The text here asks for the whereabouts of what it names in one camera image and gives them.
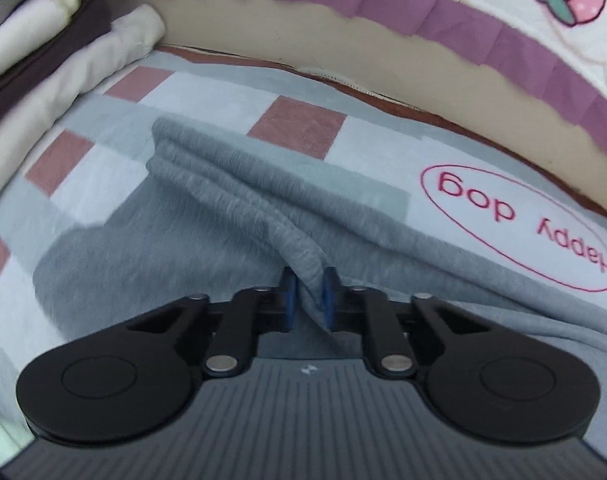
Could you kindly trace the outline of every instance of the silver screw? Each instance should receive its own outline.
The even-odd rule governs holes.
[[[234,370],[237,359],[231,355],[213,355],[206,361],[206,366],[213,372],[229,372]]]
[[[412,359],[399,354],[386,355],[381,359],[381,366],[389,372],[407,372],[412,368]]]

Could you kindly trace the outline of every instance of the black round joint cover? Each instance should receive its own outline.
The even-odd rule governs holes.
[[[460,336],[432,365],[427,394],[467,433],[534,445],[583,433],[599,382],[580,359],[510,331]]]
[[[158,336],[123,330],[55,348],[31,362],[17,400],[34,431],[78,445],[140,436],[174,418],[189,401],[192,375]]]

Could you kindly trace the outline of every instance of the purple ruffle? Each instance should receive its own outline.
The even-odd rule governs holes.
[[[578,124],[607,153],[607,99],[556,54],[500,20],[453,0],[279,0],[322,4],[485,64]]]

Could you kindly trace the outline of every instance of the ribbed plastic surface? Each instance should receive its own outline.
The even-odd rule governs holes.
[[[605,480],[578,439],[538,448],[472,440],[415,388],[360,360],[255,359],[208,381],[178,420],[116,447],[39,440],[4,468],[12,480]]]

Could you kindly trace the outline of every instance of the red oval outline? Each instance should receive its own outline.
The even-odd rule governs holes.
[[[538,270],[534,270],[532,267],[528,267],[527,265],[525,265],[525,264],[523,264],[521,262],[518,262],[517,260],[515,260],[515,259],[511,258],[510,256],[508,256],[507,254],[504,254],[498,248],[490,245],[486,240],[483,240],[482,238],[478,237],[475,233],[473,233],[472,231],[470,231],[468,228],[466,228],[463,225],[461,225],[458,221],[456,221],[454,218],[452,218],[452,216],[450,216],[446,211],[444,211],[443,208],[437,202],[435,202],[432,199],[432,197],[430,196],[430,193],[426,189],[425,175],[426,175],[426,173],[428,171],[434,170],[436,168],[462,168],[464,170],[479,171],[480,173],[487,173],[487,174],[491,174],[493,176],[498,176],[498,177],[500,177],[500,178],[502,178],[504,180],[512,182],[513,184],[517,184],[517,186],[521,186],[524,189],[527,189],[528,191],[532,191],[533,193],[536,193],[537,195],[539,195],[539,196],[543,197],[544,199],[546,199],[548,202],[552,202],[558,208],[563,209],[566,213],[568,213],[570,216],[572,216],[577,222],[579,222],[581,225],[583,225],[583,227],[585,227],[588,231],[590,231],[597,238],[597,240],[599,240],[599,242],[601,243],[601,246],[603,247],[603,249],[607,253],[607,245],[603,242],[603,240],[601,239],[601,237],[596,232],[594,232],[590,226],[586,225],[586,223],[581,218],[578,218],[572,211],[570,211],[569,209],[567,209],[565,206],[561,205],[557,201],[553,200],[549,196],[544,195],[544,193],[542,193],[538,189],[535,189],[535,188],[532,188],[530,186],[527,186],[526,184],[523,184],[522,182],[519,182],[518,180],[515,180],[513,178],[509,178],[509,177],[504,176],[504,175],[499,174],[499,173],[494,173],[493,171],[482,170],[481,168],[474,168],[472,166],[465,166],[463,164],[436,164],[434,166],[427,167],[425,170],[423,170],[421,172],[421,187],[424,190],[424,193],[426,194],[426,196],[428,197],[428,199],[430,200],[430,202],[432,202],[437,207],[437,209],[439,209],[444,215],[446,215],[448,218],[450,218],[461,229],[463,229],[464,231],[466,231],[472,237],[476,238],[477,241],[481,242],[486,247],[492,249],[497,254],[500,254],[501,256],[503,256],[504,258],[510,260],[514,264],[517,264],[518,266],[523,267],[524,269],[529,270],[530,272],[533,272],[533,273],[537,274],[538,276],[541,276],[542,278],[545,278],[546,280],[550,280],[551,282],[558,283],[559,285],[567,286],[568,288],[573,288],[574,290],[582,290],[583,292],[605,292],[605,291],[607,291],[607,288],[599,288],[599,289],[596,289],[596,290],[592,290],[590,288],[583,288],[583,287],[580,287],[580,286],[574,286],[574,285],[570,285],[570,283],[564,283],[564,282],[561,282],[559,280],[555,280],[554,278],[551,278],[550,276],[547,276],[544,273],[539,272]]]

